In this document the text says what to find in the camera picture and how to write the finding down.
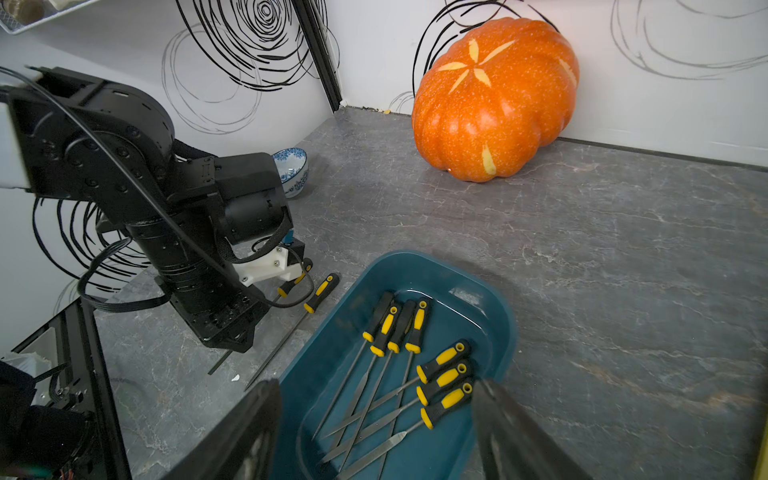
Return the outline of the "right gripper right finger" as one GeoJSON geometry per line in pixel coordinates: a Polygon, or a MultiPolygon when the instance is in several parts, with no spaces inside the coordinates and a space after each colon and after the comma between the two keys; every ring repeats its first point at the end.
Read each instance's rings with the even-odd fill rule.
{"type": "Polygon", "coordinates": [[[480,379],[473,388],[472,418],[487,479],[590,477],[500,384],[480,379]]]}

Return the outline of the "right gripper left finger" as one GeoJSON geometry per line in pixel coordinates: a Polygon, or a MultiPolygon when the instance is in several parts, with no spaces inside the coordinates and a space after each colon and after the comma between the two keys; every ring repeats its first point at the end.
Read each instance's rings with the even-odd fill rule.
{"type": "Polygon", "coordinates": [[[276,379],[256,384],[167,479],[267,479],[282,416],[276,379]]]}

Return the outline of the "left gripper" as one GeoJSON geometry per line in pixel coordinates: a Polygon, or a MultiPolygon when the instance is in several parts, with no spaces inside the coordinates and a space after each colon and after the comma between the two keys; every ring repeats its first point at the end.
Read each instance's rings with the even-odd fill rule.
{"type": "Polygon", "coordinates": [[[300,263],[303,260],[304,251],[305,244],[295,239],[288,246],[275,247],[256,260],[234,263],[233,268],[245,286],[274,278],[283,281],[294,280],[302,273],[300,263]]]}

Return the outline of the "black yellow file tool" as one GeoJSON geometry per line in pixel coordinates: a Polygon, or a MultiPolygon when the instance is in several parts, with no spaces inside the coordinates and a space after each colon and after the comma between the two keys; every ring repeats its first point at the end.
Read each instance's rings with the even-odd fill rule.
{"type": "Polygon", "coordinates": [[[291,338],[294,332],[301,326],[304,320],[307,319],[310,315],[313,315],[319,309],[320,305],[333,292],[333,290],[338,286],[339,283],[340,283],[340,275],[338,273],[332,272],[326,276],[326,278],[320,283],[319,287],[304,303],[303,307],[304,307],[305,313],[300,317],[300,319],[296,322],[296,324],[286,332],[286,334],[279,341],[277,346],[269,353],[266,359],[258,367],[256,372],[248,380],[244,388],[245,392],[247,392],[248,389],[258,380],[259,376],[266,370],[268,365],[272,362],[272,360],[279,353],[279,351],[285,346],[285,344],[288,342],[288,340],[291,338]]]}

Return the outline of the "teal plastic storage box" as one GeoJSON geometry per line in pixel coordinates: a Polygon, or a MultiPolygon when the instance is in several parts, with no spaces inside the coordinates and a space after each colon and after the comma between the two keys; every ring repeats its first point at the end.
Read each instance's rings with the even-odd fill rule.
{"type": "Polygon", "coordinates": [[[365,429],[359,423],[350,425],[340,441],[331,434],[344,419],[363,377],[368,382],[358,399],[359,410],[370,397],[404,389],[372,409],[366,425],[397,405],[405,408],[397,420],[397,431],[418,424],[416,369],[460,339],[471,343],[474,378],[503,378],[516,349],[517,324],[511,306],[496,289],[416,251],[394,251],[376,259],[280,378],[283,407],[271,478],[333,479],[339,467],[349,468],[387,439],[391,429],[384,427],[348,448],[353,433],[365,429]],[[420,354],[401,350],[386,362],[375,359],[364,340],[363,330],[385,292],[393,293],[399,303],[428,299],[431,310],[420,354]]]}

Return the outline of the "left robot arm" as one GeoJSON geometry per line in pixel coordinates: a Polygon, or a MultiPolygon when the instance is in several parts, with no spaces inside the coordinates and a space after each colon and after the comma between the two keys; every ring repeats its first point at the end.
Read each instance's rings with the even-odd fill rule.
{"type": "Polygon", "coordinates": [[[127,313],[170,304],[204,346],[248,351],[273,307],[259,283],[305,270],[273,157],[193,148],[147,93],[62,68],[20,77],[1,100],[31,192],[91,202],[105,229],[121,232],[88,273],[131,243],[156,269],[160,296],[93,307],[127,313]]]}

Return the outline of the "file tool in box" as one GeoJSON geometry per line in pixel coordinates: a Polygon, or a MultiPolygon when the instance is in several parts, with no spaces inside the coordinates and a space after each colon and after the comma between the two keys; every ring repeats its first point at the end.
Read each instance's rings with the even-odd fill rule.
{"type": "Polygon", "coordinates": [[[366,369],[365,373],[361,377],[361,380],[354,392],[353,399],[350,401],[347,407],[343,422],[346,422],[347,420],[349,420],[351,416],[355,413],[355,410],[360,402],[360,399],[368,383],[369,375],[376,362],[376,359],[384,356],[384,347],[388,342],[393,326],[397,323],[400,309],[401,309],[400,304],[396,301],[393,301],[389,307],[388,313],[378,325],[376,336],[373,338],[372,345],[369,347],[370,351],[373,354],[373,357],[371,358],[371,362],[368,368],[366,369]]]}
{"type": "Polygon", "coordinates": [[[350,453],[353,450],[355,442],[358,440],[360,436],[360,431],[365,424],[365,419],[372,407],[372,403],[376,398],[376,395],[378,393],[378,390],[380,388],[380,385],[383,381],[383,378],[385,377],[386,371],[389,367],[389,364],[395,354],[398,354],[400,352],[400,344],[402,343],[405,334],[409,330],[410,322],[413,318],[413,315],[416,310],[416,302],[414,300],[407,300],[403,305],[401,305],[401,309],[399,311],[399,316],[397,319],[397,323],[393,326],[393,329],[391,330],[390,337],[388,339],[388,342],[386,343],[386,346],[384,347],[384,355],[386,355],[386,360],[384,363],[384,366],[382,367],[382,370],[379,373],[379,376],[376,380],[375,386],[373,387],[371,397],[368,400],[366,406],[364,407],[360,417],[359,422],[356,426],[356,430],[354,432],[354,435],[351,437],[351,443],[346,449],[344,458],[342,460],[341,465],[339,466],[339,471],[342,471],[344,467],[347,464],[347,461],[349,459],[350,453]]]}
{"type": "MultiPolygon", "coordinates": [[[[438,354],[434,359],[429,362],[418,365],[416,368],[417,377],[408,381],[407,387],[418,384],[427,384],[434,380],[439,374],[445,372],[449,367],[453,366],[458,360],[464,360],[469,358],[472,352],[472,346],[466,339],[460,339],[456,341],[452,346],[438,354]]],[[[369,412],[387,403],[394,397],[397,397],[399,387],[389,394],[379,398],[372,403],[372,407],[369,412]]]]}
{"type": "Polygon", "coordinates": [[[399,409],[402,406],[404,390],[407,388],[413,359],[421,352],[423,330],[425,329],[430,309],[431,300],[427,296],[422,296],[417,302],[416,313],[410,322],[410,329],[408,330],[407,338],[403,343],[405,350],[409,352],[409,356],[404,371],[403,382],[399,387],[395,409],[399,409]]]}
{"type": "Polygon", "coordinates": [[[350,446],[365,440],[366,438],[374,435],[376,432],[395,421],[398,416],[406,409],[414,406],[429,406],[431,402],[434,402],[439,395],[447,394],[452,387],[457,386],[461,381],[467,380],[474,373],[474,368],[471,362],[467,359],[458,360],[453,366],[449,367],[445,372],[439,374],[434,380],[427,384],[418,384],[414,391],[416,397],[408,403],[400,403],[397,408],[393,409],[387,415],[378,418],[375,422],[371,422],[366,425],[360,432],[355,441],[347,439],[341,442],[337,447],[330,450],[319,461],[320,464],[327,463],[338,456],[344,454],[350,446]]]}
{"type": "Polygon", "coordinates": [[[437,423],[450,412],[456,411],[463,405],[468,404],[471,401],[473,395],[473,384],[470,382],[464,382],[460,387],[449,392],[442,400],[420,409],[421,419],[406,430],[397,432],[390,436],[387,440],[382,442],[376,448],[372,449],[366,455],[361,457],[351,466],[343,469],[336,479],[347,480],[351,479],[370,464],[374,463],[380,457],[385,456],[390,450],[399,445],[406,436],[418,429],[421,426],[425,426],[429,430],[433,430],[437,423]]]}
{"type": "Polygon", "coordinates": [[[354,360],[352,361],[350,367],[347,369],[346,373],[344,374],[343,379],[339,383],[338,388],[333,394],[333,397],[331,398],[319,424],[317,425],[311,437],[312,440],[314,440],[322,430],[328,416],[334,409],[339,396],[341,395],[347,382],[349,381],[351,374],[354,372],[357,366],[357,363],[360,360],[360,357],[364,353],[364,350],[375,341],[376,334],[380,331],[380,324],[382,323],[382,320],[388,315],[393,299],[394,299],[394,293],[391,291],[385,291],[379,298],[376,304],[376,307],[373,310],[373,313],[369,317],[367,326],[363,329],[363,333],[362,333],[363,342],[361,343],[359,349],[357,350],[357,353],[355,354],[354,360]]]}

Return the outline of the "blue white patterned bowl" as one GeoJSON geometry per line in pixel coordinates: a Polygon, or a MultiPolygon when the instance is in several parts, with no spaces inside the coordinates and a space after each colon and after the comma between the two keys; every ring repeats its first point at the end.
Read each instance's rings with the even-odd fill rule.
{"type": "Polygon", "coordinates": [[[272,155],[283,191],[287,199],[297,197],[304,189],[309,178],[308,156],[305,150],[291,147],[272,155]]]}

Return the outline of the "orange pumpkin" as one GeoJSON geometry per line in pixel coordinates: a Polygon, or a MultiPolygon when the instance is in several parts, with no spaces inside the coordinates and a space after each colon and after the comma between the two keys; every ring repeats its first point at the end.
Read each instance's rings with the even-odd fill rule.
{"type": "Polygon", "coordinates": [[[577,56],[553,26],[491,20],[422,78],[412,110],[417,150],[462,181],[511,177],[566,128],[579,81],[577,56]]]}

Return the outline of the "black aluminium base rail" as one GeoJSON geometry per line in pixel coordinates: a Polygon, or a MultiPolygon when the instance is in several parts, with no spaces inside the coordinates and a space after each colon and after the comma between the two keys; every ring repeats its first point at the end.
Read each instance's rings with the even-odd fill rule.
{"type": "Polygon", "coordinates": [[[1,476],[131,476],[94,311],[81,300],[1,357],[1,476]]]}

